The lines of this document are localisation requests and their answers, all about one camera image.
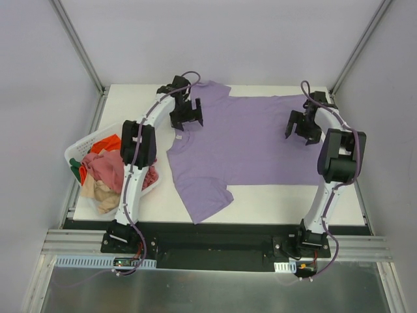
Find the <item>lavender purple t-shirt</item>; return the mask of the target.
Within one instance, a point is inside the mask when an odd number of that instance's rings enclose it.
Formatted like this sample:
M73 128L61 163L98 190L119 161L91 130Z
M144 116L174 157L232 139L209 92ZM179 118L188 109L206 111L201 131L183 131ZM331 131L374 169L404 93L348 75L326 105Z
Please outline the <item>lavender purple t-shirt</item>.
M233 202L230 185L319 184L320 144L285 137L290 113L304 95L232 97L216 82L192 88L202 122L177 130L167 151L175 188L198 224Z

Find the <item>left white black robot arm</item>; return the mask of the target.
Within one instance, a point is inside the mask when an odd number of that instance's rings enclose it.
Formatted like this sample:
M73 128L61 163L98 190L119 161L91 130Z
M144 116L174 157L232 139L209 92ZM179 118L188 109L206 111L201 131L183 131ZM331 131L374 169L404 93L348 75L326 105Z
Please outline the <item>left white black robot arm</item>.
M137 121L122 124L120 154L124 164L124 178L119 207L115 219L103 236L102 247L115 245L122 253L136 248L146 251L143 234L136 226L139 201L149 168L156 161L156 129L170 118L171 127L183 130L184 124L197 122L203 125L201 100L191 99L192 87L200 82L196 71L188 71L157 89L154 104Z

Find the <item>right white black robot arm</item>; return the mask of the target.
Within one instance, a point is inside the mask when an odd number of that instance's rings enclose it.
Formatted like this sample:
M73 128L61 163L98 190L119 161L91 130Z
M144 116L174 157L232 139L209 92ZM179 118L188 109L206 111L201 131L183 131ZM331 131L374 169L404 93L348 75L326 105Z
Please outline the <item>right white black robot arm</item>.
M312 145L324 135L324 141L317 160L320 181L313 203L296 233L282 243L289 248L289 257L298 260L310 255L330 256L325 250L328 220L341 193L360 174L367 140L364 132L351 128L341 118L337 106L326 101L324 92L304 94L304 111L291 112L285 137L295 133L306 139L306 145Z

